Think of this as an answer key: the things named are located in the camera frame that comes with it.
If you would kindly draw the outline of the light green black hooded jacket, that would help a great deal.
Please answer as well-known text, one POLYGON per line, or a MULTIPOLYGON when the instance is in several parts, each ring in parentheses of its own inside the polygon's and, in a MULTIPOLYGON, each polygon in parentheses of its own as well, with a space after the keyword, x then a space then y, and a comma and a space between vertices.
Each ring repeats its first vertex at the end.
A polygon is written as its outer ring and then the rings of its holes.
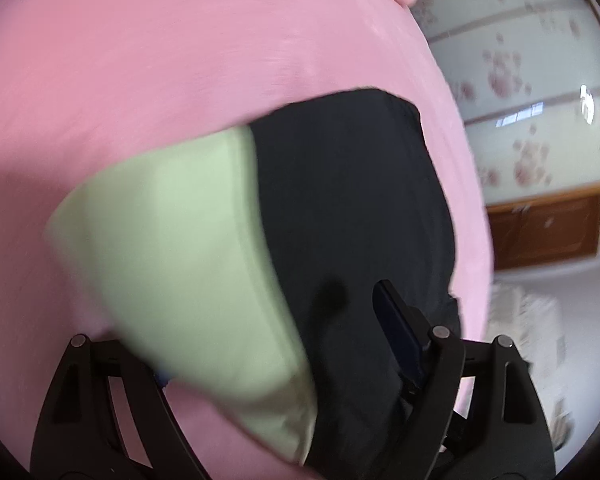
POLYGON ((374 286, 460 329, 419 112, 378 89, 120 162, 47 235, 139 356, 327 479, 365 477, 404 417, 374 286))

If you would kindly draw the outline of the pink bed blanket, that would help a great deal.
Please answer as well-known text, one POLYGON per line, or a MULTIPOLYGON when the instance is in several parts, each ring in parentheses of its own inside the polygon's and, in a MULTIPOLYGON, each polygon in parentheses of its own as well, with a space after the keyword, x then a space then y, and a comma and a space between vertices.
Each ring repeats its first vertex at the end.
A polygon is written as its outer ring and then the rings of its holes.
POLYGON ((288 102, 377 87, 415 104, 456 235, 464 334, 483 335, 491 242, 452 92, 393 0, 0 0, 0 439, 19 463, 69 338, 106 330, 43 231, 126 156, 288 102))

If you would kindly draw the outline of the floral sliding wardrobe door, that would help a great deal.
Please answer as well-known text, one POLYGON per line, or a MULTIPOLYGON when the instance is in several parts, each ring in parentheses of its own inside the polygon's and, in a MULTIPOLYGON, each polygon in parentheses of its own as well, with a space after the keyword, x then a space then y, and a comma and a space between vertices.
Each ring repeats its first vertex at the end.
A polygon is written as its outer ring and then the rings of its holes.
POLYGON ((418 0, 490 204, 600 184, 595 0, 418 0))

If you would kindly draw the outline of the brown wooden cabinet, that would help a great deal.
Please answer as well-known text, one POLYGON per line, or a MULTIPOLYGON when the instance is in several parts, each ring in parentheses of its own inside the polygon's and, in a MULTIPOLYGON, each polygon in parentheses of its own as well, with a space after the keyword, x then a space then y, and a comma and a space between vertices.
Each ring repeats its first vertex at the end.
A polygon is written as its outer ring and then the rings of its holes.
POLYGON ((594 257, 600 248, 600 188, 490 206, 488 219, 497 271, 594 257))

